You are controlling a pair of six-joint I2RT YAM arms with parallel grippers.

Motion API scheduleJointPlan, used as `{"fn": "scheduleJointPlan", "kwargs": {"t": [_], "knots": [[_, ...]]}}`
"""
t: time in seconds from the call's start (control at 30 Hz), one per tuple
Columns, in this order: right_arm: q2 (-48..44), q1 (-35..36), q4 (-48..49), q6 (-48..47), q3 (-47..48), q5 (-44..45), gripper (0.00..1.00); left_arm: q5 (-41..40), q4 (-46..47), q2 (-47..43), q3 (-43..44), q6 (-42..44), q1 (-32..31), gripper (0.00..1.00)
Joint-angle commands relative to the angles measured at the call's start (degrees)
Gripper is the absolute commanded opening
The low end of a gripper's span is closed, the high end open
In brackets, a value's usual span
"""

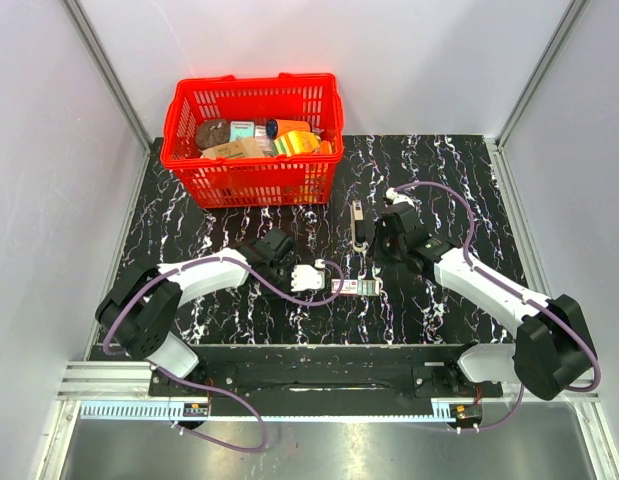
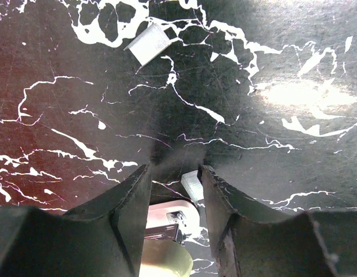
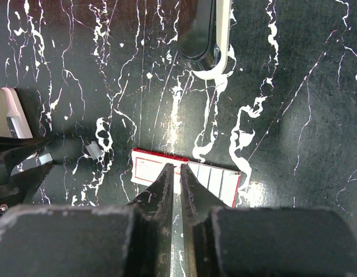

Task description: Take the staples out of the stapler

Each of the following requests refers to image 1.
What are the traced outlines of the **red white staple box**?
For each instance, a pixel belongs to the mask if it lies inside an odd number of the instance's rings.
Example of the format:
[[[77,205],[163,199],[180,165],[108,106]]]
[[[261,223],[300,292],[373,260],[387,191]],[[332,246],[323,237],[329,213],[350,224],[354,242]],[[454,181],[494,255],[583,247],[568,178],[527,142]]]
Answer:
[[[331,292],[344,296],[379,296],[382,282],[377,279],[333,279]]]

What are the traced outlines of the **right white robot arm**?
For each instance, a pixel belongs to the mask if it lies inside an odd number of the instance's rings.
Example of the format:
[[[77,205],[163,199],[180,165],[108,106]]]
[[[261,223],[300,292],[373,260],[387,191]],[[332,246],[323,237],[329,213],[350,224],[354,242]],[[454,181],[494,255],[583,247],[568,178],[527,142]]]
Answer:
[[[388,207],[376,221],[372,242],[383,266],[401,265],[486,312],[513,338],[510,344],[475,344],[460,350],[443,375],[445,387],[465,396],[479,383],[522,385],[552,400],[587,371],[599,383],[600,366],[582,309],[567,295],[551,299],[487,267],[459,243],[427,231],[414,207]]]

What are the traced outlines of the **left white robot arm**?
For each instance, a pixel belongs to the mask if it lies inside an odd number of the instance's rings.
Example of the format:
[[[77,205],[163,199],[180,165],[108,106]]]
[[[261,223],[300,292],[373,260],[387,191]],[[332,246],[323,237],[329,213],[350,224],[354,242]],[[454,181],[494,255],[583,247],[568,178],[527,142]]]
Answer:
[[[198,355],[172,331],[177,311],[208,294],[238,288],[253,273],[289,293],[295,249],[291,236],[273,228],[194,260],[128,267],[95,312],[105,332],[104,353],[152,363],[171,373],[171,384],[182,394],[197,394],[206,373]]]

